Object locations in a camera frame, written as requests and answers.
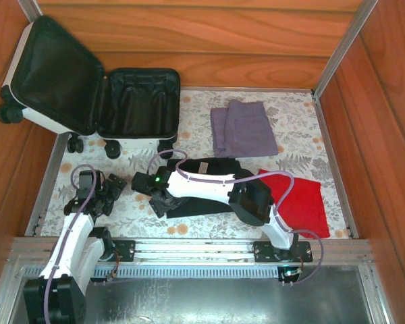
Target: black cloth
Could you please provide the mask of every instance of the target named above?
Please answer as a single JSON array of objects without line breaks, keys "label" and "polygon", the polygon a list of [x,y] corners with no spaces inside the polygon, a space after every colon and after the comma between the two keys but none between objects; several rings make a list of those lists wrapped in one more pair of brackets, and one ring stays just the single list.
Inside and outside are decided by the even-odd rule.
[{"label": "black cloth", "polygon": [[[175,167],[180,159],[171,159],[167,162],[169,167]],[[241,170],[240,162],[232,158],[215,158],[187,160],[180,165],[180,169],[187,172],[198,173],[201,163],[208,163],[206,174],[224,176],[238,173]],[[189,217],[231,212],[229,205],[215,200],[190,197],[186,202],[172,211],[167,212],[167,218]]]}]

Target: black fabric lining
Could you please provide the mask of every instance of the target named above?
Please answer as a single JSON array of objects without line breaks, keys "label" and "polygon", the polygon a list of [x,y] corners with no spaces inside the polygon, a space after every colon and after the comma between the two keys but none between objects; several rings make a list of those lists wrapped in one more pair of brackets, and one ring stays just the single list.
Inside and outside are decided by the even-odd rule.
[{"label": "black fabric lining", "polygon": [[171,69],[113,70],[97,131],[108,138],[169,138],[178,130],[180,77]]},{"label": "black fabric lining", "polygon": [[28,107],[83,135],[95,132],[101,63],[51,18],[34,23],[11,81]]}]

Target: aluminum frame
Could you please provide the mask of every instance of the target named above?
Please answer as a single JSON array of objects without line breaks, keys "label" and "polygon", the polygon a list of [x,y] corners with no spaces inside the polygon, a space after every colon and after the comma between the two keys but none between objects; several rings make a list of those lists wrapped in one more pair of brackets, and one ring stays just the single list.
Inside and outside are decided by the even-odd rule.
[{"label": "aluminum frame", "polygon": [[45,171],[42,184],[40,185],[38,196],[34,202],[33,211],[28,222],[25,236],[40,234],[41,220],[45,219],[49,201],[53,195],[55,179],[59,173],[61,160],[68,143],[69,134],[59,134],[55,138],[55,143],[49,157],[47,169]]},{"label": "aluminum frame", "polygon": [[18,3],[29,22],[33,22],[42,15],[42,10],[36,0],[18,0]]},{"label": "aluminum frame", "polygon": [[340,174],[339,165],[338,165],[338,162],[336,161],[336,155],[333,150],[333,145],[331,144],[329,130],[327,129],[327,124],[325,123],[325,118],[324,118],[323,110],[321,108],[321,103],[319,102],[319,98],[317,96],[314,96],[313,100],[315,102],[315,113],[317,114],[319,128],[321,129],[321,134],[323,136],[323,142],[324,142],[325,150],[327,152],[327,157],[329,159],[329,164],[330,164],[331,172],[333,174],[333,179],[335,181],[335,187],[336,187],[336,191],[337,191],[337,196],[340,201],[342,214],[344,216],[346,226],[350,231],[351,237],[359,238],[358,230],[357,230],[356,224],[354,222],[354,218],[352,216],[350,203],[348,202],[348,196],[346,194],[344,183],[342,181],[342,176]]},{"label": "aluminum frame", "polygon": [[[8,323],[17,298],[21,294],[22,280],[27,268],[46,265],[57,238],[16,238],[0,279],[0,323]],[[313,249],[316,265],[321,254],[316,240],[307,240]],[[155,266],[213,267],[228,266],[232,269],[273,268],[285,263],[255,263],[253,240],[205,240],[205,239],[137,239],[133,263],[122,263],[121,267],[139,268]],[[323,241],[325,258],[323,266],[357,266],[363,285],[365,299],[374,323],[391,323],[391,314],[375,277],[374,259],[367,240]],[[97,267],[112,266],[98,263]]]},{"label": "aluminum frame", "polygon": [[242,92],[300,92],[312,93],[311,89],[293,89],[293,88],[251,88],[237,86],[182,86],[182,90],[199,91],[242,91]]},{"label": "aluminum frame", "polygon": [[318,98],[323,94],[325,87],[329,83],[331,77],[335,74],[340,62],[348,52],[352,42],[354,42],[354,39],[356,39],[358,33],[362,29],[377,2],[378,0],[364,0],[358,8],[356,15],[352,19],[341,41],[335,48],[335,51],[331,55],[317,82],[317,85],[315,86],[314,93]]}]

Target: metal plate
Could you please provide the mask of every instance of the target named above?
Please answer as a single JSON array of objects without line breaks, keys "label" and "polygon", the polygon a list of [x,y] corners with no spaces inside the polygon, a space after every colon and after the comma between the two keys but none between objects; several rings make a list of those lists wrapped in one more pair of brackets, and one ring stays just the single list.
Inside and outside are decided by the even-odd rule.
[{"label": "metal plate", "polygon": [[[89,286],[86,297],[90,324],[370,323],[357,267],[323,267],[293,288],[276,279],[146,278]],[[27,324],[25,312],[19,298],[10,323]]]},{"label": "metal plate", "polygon": [[311,244],[306,241],[297,242],[296,257],[290,258],[285,256],[285,250],[274,248],[270,241],[254,242],[253,249],[256,263],[271,263],[271,262],[312,262]]},{"label": "metal plate", "polygon": [[[121,257],[120,262],[132,262],[135,255],[135,241],[133,240],[113,240],[115,249]],[[109,262],[116,262],[117,255],[108,260]]]}]

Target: metal base plate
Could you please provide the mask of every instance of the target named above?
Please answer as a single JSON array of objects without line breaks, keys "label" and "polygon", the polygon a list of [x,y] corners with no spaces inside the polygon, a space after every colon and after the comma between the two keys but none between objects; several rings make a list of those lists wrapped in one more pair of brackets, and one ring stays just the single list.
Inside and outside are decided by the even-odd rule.
[{"label": "metal base plate", "polygon": [[[120,262],[133,262],[135,255],[135,241],[133,240],[113,240],[115,249],[121,257]],[[108,262],[116,262],[117,255],[108,260]]]},{"label": "metal base plate", "polygon": [[292,255],[290,250],[281,250],[274,248],[270,241],[254,242],[252,251],[254,253],[255,262],[312,262],[312,250],[309,242],[297,242],[297,249],[295,256]]}]

